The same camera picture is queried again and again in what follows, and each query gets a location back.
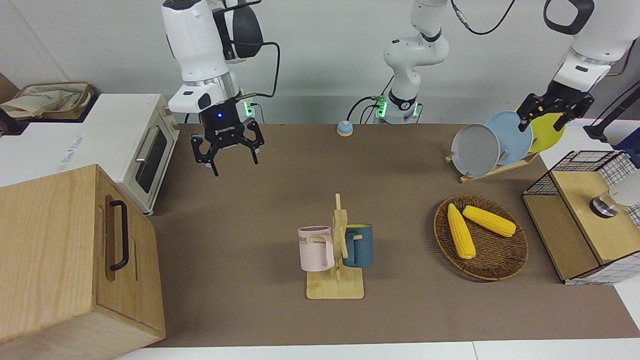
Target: white wall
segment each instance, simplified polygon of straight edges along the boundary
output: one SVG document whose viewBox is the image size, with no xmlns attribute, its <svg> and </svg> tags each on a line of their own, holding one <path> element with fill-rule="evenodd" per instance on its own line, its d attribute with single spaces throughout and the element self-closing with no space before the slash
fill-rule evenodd
<svg viewBox="0 0 640 360">
<path fill-rule="evenodd" d="M 161 3 L 2 0 L 0 72 L 18 87 L 66 77 L 102 92 L 170 96 L 181 79 L 164 39 Z M 458 1 L 478 30 L 493 26 L 508 3 Z M 502 27 L 485 37 L 470 34 L 448 11 L 443 33 L 451 43 L 449 57 L 420 69 L 422 121 L 483 121 L 512 110 L 529 92 L 543 93 L 571 42 L 544 25 L 543 4 L 517 1 Z M 337 122 L 355 100 L 380 93 L 392 74 L 382 58 L 384 45 L 415 34 L 411 6 L 411 0 L 264 0 L 254 6 L 265 39 L 279 42 L 283 51 L 277 98 L 260 99 L 267 121 Z M 19 38 L 31 40 L 21 46 Z M 45 60 L 34 60 L 36 54 Z M 275 50 L 265 47 L 236 65 L 241 86 L 268 92 L 274 64 Z M 626 76 L 606 79 L 595 107 L 602 109 L 633 83 L 639 70 L 632 61 Z"/>
</svg>

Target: pink mug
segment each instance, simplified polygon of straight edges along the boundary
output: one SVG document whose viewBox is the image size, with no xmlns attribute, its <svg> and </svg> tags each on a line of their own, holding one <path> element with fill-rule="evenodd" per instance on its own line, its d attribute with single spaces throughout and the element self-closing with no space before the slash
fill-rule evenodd
<svg viewBox="0 0 640 360">
<path fill-rule="evenodd" d="M 298 229 L 300 267 L 308 272 L 325 271 L 335 264 L 331 227 L 307 226 Z"/>
</svg>

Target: yellow corn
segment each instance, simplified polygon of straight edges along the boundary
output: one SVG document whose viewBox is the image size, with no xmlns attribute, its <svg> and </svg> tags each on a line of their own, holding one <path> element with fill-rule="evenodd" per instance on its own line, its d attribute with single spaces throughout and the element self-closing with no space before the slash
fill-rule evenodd
<svg viewBox="0 0 640 360">
<path fill-rule="evenodd" d="M 465 219 L 454 204 L 449 204 L 447 212 L 449 221 L 449 229 L 453 237 L 453 244 L 456 246 L 456 252 L 462 259 L 471 259 L 476 256 L 476 247 L 471 239 L 471 233 L 465 223 Z"/>
<path fill-rule="evenodd" d="M 468 205 L 465 206 L 462 215 L 476 224 L 507 238 L 512 237 L 513 234 L 516 233 L 516 224 L 487 210 Z"/>
</svg>

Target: brown table surface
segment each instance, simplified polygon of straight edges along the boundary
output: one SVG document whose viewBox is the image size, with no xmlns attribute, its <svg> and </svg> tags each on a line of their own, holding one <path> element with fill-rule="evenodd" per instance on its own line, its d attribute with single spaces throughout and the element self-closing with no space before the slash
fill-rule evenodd
<svg viewBox="0 0 640 360">
<path fill-rule="evenodd" d="M 156 227 L 167 338 L 156 347 L 320 345 L 471 340 L 633 338 L 612 286 L 560 283 L 520 194 L 529 166 L 469 184 L 444 162 L 461 126 L 261 126 L 220 151 L 214 177 L 182 127 L 150 219 Z M 334 193 L 351 223 L 374 227 L 375 264 L 362 300 L 308 300 L 296 230 L 330 225 Z M 529 262 L 516 277 L 476 282 L 443 260 L 433 216 L 459 193 L 489 197 L 520 222 Z"/>
</svg>

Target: wire basket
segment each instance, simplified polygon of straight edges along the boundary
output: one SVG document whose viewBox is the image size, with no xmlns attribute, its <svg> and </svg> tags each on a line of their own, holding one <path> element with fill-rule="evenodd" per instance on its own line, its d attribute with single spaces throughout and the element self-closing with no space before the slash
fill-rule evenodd
<svg viewBox="0 0 640 360">
<path fill-rule="evenodd" d="M 471 205 L 508 219 L 516 224 L 516 233 L 506 238 L 465 219 L 476 246 L 476 256 L 473 259 L 461 259 L 456 252 L 447 219 L 447 207 L 451 203 L 459 210 Z M 466 274 L 478 279 L 508 279 L 522 271 L 529 258 L 527 237 L 520 224 L 502 206 L 482 196 L 457 195 L 443 201 L 436 212 L 433 229 L 438 246 L 447 259 Z"/>
</svg>

